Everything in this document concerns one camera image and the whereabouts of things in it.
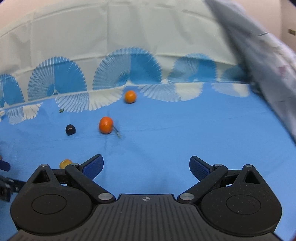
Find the dark plum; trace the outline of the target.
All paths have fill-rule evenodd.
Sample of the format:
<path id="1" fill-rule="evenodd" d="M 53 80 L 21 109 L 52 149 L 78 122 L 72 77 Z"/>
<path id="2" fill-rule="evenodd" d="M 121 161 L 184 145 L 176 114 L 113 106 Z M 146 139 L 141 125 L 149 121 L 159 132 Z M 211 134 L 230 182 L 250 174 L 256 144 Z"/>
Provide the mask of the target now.
<path id="1" fill-rule="evenodd" d="M 66 128 L 65 128 L 65 132 L 66 132 L 66 134 L 67 134 L 68 136 L 71 136 L 71 135 L 73 135 L 73 134 L 76 133 L 76 128 L 75 128 L 74 125 L 69 124 L 69 125 L 67 125 Z"/>

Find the grey patterned cloth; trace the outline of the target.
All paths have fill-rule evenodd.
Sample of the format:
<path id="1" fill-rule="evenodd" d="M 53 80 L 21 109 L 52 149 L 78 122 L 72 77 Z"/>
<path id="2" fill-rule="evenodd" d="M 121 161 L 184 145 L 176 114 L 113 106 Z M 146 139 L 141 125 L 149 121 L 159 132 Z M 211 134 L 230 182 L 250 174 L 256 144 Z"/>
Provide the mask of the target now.
<path id="1" fill-rule="evenodd" d="M 232 1 L 207 5 L 243 54 L 253 81 L 295 137 L 295 52 Z"/>

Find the orange fruit far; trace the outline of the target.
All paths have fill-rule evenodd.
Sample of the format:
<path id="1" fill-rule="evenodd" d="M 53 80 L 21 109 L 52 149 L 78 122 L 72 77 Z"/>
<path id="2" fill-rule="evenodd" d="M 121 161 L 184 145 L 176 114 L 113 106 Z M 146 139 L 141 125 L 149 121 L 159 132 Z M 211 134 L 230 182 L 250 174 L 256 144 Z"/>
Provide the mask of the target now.
<path id="1" fill-rule="evenodd" d="M 133 90 L 128 90 L 125 92 L 125 103 L 132 104 L 137 100 L 137 94 Z"/>

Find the blue white patterned sheet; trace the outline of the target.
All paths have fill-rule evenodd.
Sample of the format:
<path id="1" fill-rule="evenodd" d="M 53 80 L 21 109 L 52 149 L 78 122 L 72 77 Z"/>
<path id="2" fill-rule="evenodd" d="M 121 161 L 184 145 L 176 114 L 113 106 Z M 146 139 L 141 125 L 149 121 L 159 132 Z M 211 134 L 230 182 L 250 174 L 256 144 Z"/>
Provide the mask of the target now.
<path id="1" fill-rule="evenodd" d="M 113 195 L 177 196 L 197 183 L 191 156 L 252 164 L 281 203 L 276 234 L 291 240 L 295 137 L 206 2 L 3 1 L 1 174 L 25 181 L 41 164 L 101 154 L 95 181 Z M 104 116 L 121 138 L 99 131 Z"/>

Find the orange fruit with stem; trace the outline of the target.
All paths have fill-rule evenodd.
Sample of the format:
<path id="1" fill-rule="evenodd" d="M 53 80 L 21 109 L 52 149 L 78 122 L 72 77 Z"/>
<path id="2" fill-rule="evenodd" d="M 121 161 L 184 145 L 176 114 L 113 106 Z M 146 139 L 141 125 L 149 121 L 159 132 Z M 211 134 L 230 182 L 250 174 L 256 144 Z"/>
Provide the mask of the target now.
<path id="1" fill-rule="evenodd" d="M 100 120 L 100 122 L 98 124 L 98 128 L 102 134 L 106 134 L 106 135 L 110 134 L 112 131 L 115 131 L 116 135 L 119 138 L 121 138 L 121 135 L 120 135 L 118 129 L 115 127 L 112 118 L 110 118 L 108 116 L 104 116 Z"/>

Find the small yellow-green fruit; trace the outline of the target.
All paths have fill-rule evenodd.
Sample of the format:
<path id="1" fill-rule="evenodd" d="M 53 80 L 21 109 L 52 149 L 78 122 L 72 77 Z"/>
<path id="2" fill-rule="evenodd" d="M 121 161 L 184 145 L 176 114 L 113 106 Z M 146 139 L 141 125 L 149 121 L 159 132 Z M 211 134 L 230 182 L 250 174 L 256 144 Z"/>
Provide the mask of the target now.
<path id="1" fill-rule="evenodd" d="M 72 164 L 72 161 L 70 159 L 64 159 L 62 162 L 59 164 L 60 169 L 65 169 L 66 166 Z"/>

